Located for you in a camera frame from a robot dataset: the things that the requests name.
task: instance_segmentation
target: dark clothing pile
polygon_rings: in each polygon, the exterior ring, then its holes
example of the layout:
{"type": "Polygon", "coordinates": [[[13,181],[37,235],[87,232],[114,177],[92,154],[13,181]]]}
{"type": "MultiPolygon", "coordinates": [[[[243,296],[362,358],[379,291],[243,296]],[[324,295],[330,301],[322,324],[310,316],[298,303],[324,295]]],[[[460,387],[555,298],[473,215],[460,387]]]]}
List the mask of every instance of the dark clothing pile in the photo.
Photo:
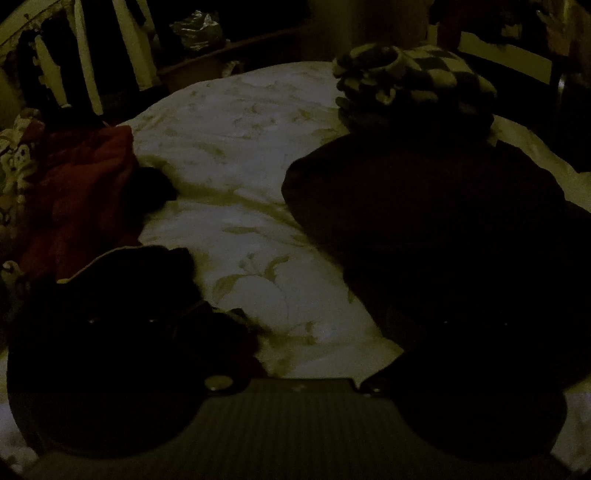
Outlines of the dark clothing pile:
{"type": "Polygon", "coordinates": [[[282,192],[403,348],[478,339],[561,387],[591,371],[590,215],[521,150],[349,135],[293,163],[282,192]]]}
{"type": "Polygon", "coordinates": [[[203,301],[194,275],[188,250],[139,247],[35,285],[8,360],[11,410],[31,447],[132,455],[186,426],[206,378],[229,377],[235,391],[266,376],[256,333],[203,301]]]}

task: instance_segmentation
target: bed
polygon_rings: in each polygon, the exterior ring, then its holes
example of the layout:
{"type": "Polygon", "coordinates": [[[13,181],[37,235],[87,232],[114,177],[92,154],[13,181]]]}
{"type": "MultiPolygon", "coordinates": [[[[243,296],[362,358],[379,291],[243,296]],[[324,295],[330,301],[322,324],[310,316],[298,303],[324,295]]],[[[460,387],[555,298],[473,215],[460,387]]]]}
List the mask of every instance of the bed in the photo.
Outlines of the bed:
{"type": "MultiPolygon", "coordinates": [[[[139,162],[161,169],[179,192],[149,218],[140,241],[190,250],[205,299],[221,309],[242,308],[263,328],[257,357],[270,375],[360,384],[402,349],[382,337],[281,195],[294,160],[347,133],[337,94],[329,63],[285,64],[189,86],[127,124],[139,162]]],[[[496,118],[493,132],[522,148],[555,176],[567,200],[591,212],[590,174],[577,174],[509,120],[496,118]]],[[[554,449],[574,469],[591,466],[586,391],[584,382],[568,393],[569,418],[554,449]]],[[[6,406],[0,454],[26,464],[30,452],[6,406]]]]}

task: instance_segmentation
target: checkered fabric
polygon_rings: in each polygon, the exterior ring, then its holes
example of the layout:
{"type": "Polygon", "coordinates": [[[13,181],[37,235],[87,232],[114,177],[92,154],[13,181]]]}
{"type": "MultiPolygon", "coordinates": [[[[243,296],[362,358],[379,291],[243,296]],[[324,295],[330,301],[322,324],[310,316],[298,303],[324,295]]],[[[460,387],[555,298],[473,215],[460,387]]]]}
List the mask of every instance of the checkered fabric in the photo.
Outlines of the checkered fabric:
{"type": "Polygon", "coordinates": [[[485,129],[493,121],[493,84],[459,56],[435,46],[402,51],[364,45],[335,59],[333,74],[339,79],[338,89],[346,95],[337,100],[342,118],[358,120],[365,115],[369,124],[369,118],[376,124],[400,123],[414,114],[475,123],[485,129]]]}

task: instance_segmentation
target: white duvet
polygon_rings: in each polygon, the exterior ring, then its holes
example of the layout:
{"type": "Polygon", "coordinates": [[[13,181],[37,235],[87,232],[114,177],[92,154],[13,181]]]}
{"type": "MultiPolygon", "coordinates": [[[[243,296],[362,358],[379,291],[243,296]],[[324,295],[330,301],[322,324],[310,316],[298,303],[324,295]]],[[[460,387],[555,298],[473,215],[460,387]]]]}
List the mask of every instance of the white duvet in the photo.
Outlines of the white duvet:
{"type": "MultiPolygon", "coordinates": [[[[271,375],[360,383],[402,350],[382,337],[281,196],[294,160],[347,133],[337,118],[338,94],[329,63],[287,64],[192,85],[128,124],[140,163],[162,169],[180,193],[149,219],[141,242],[191,251],[206,300],[242,308],[268,332],[258,357],[271,375]]],[[[520,125],[497,118],[493,131],[591,211],[589,174],[575,173],[520,125]]],[[[591,466],[586,385],[567,395],[569,418],[554,449],[572,468],[591,466]]],[[[0,411],[0,455],[27,463],[22,439],[7,445],[14,430],[0,411]]]]}

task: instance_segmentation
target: wall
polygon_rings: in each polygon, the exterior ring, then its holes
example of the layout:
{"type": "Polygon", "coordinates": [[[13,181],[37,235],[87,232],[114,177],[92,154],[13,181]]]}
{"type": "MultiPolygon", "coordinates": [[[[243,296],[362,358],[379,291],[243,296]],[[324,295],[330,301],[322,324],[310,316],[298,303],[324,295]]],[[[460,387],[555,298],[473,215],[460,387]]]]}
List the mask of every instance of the wall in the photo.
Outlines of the wall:
{"type": "Polygon", "coordinates": [[[403,48],[426,39],[434,0],[310,0],[327,57],[371,41],[403,48]]]}
{"type": "Polygon", "coordinates": [[[0,130],[12,127],[14,119],[21,111],[18,97],[4,70],[0,69],[0,130]]]}

